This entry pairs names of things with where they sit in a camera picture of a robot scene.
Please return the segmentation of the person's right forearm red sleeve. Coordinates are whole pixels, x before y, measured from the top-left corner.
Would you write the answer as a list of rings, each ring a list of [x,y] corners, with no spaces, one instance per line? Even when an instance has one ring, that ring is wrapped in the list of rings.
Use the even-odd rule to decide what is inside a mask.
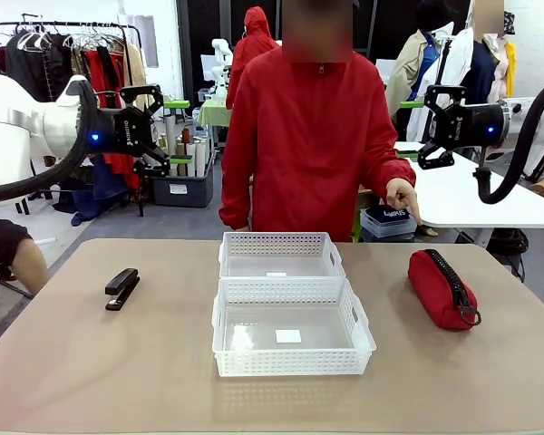
[[[232,230],[249,230],[251,210],[250,176],[236,172],[223,172],[221,207],[219,217],[222,223]]]

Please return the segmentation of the red hanging dress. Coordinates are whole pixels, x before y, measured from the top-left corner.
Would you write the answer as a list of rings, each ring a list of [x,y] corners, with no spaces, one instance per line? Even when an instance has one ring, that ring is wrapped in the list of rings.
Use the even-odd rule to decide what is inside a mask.
[[[100,94],[102,108],[121,109],[123,104],[118,96],[124,85],[123,55],[111,54],[106,48],[82,52],[90,74],[93,89]],[[138,176],[132,172],[134,158],[121,154],[104,154],[104,161],[114,174],[122,175],[129,190],[140,187]]]

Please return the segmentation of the white work table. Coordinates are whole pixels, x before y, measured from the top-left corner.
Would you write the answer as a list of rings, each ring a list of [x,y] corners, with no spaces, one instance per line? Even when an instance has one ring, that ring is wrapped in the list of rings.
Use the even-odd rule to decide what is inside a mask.
[[[453,158],[453,165],[440,169],[422,169],[409,160],[425,225],[462,231],[483,248],[496,228],[544,229],[543,197],[518,185],[501,202],[484,204],[473,177],[477,165],[459,154]]]

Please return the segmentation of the background person in navy top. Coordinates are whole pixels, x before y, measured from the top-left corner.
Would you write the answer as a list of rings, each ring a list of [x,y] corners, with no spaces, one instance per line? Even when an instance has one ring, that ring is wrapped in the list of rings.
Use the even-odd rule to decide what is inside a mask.
[[[469,104],[495,103],[511,98],[517,70],[515,14],[505,0],[471,0],[469,25],[473,31],[471,68],[462,85]]]

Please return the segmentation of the tall white cardboard tube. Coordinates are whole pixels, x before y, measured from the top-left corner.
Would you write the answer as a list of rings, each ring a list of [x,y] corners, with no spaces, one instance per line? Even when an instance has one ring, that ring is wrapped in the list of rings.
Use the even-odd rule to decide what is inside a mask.
[[[177,176],[178,164],[171,163],[171,159],[175,159],[177,152],[176,116],[170,113],[165,116],[164,120],[166,128],[166,139],[168,144],[168,153],[170,156],[170,176]]]

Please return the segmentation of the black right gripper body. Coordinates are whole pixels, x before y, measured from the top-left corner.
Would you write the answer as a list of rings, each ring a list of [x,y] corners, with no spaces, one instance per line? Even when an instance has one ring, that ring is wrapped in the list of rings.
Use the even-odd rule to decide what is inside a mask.
[[[435,114],[433,142],[444,149],[492,147],[504,141],[500,104],[452,104]]]

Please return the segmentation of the blue clothing pile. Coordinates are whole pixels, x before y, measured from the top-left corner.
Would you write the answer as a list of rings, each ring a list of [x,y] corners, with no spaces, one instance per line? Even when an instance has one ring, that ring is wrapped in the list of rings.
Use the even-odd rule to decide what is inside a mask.
[[[58,201],[53,209],[71,214],[71,225],[96,219],[106,211],[125,205],[128,188],[123,175],[116,174],[105,162],[103,155],[89,158],[90,165],[77,167],[66,179],[58,183]]]

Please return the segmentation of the dark bag under table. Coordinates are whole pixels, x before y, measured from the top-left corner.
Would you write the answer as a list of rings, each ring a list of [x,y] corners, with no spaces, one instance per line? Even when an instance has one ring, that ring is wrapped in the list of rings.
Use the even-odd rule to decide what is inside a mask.
[[[509,266],[511,273],[521,282],[526,272],[522,256],[529,249],[529,240],[521,229],[496,228],[487,245],[488,252],[503,266]]]

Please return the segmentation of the background person in red hoodie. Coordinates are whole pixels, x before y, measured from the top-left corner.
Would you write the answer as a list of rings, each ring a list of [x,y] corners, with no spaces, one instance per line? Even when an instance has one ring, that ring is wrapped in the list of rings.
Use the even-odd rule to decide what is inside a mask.
[[[277,42],[272,38],[266,14],[260,6],[250,7],[244,17],[245,34],[233,51],[230,82],[226,108],[231,110],[236,98],[239,82],[247,64],[263,53],[276,49]]]

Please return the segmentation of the grey plastic storage bin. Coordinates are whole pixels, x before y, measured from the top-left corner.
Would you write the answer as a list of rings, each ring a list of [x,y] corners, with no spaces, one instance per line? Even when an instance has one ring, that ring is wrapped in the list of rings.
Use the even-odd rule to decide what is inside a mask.
[[[213,198],[213,173],[202,178],[152,178],[154,204],[177,208],[206,208]]]

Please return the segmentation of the black stapler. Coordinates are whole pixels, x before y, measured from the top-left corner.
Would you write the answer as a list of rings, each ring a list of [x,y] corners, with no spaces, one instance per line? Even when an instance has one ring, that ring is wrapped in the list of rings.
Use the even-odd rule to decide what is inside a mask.
[[[104,293],[110,297],[105,309],[120,311],[139,282],[139,271],[136,268],[122,270],[105,286]]]

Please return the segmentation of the clear box with dark cloth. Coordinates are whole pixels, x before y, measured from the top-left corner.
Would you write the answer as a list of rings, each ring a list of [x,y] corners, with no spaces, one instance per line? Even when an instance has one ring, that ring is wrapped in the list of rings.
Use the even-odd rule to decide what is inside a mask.
[[[361,227],[377,238],[397,237],[412,234],[416,222],[406,210],[397,210],[386,205],[364,208],[360,212]]]

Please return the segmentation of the red zipper pencil pouch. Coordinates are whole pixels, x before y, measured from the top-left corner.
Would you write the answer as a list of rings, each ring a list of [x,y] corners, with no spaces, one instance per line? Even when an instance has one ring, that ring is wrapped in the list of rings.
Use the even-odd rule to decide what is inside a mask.
[[[414,252],[407,275],[425,312],[438,328],[465,331],[481,323],[475,294],[436,249]]]

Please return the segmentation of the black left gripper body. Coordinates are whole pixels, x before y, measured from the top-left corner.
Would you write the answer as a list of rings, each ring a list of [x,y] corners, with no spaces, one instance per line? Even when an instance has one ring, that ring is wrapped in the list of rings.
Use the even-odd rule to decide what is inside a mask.
[[[100,108],[96,111],[95,127],[89,133],[89,152],[150,156],[156,149],[151,136],[152,122],[148,111],[134,106]]]

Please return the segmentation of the table with green cloth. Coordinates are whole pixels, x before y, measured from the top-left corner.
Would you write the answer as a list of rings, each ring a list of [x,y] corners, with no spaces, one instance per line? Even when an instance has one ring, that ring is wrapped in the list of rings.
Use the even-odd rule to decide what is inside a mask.
[[[231,118],[231,110],[226,107],[226,102],[221,99],[211,99],[203,102],[199,108],[197,118],[202,127],[228,127]]]

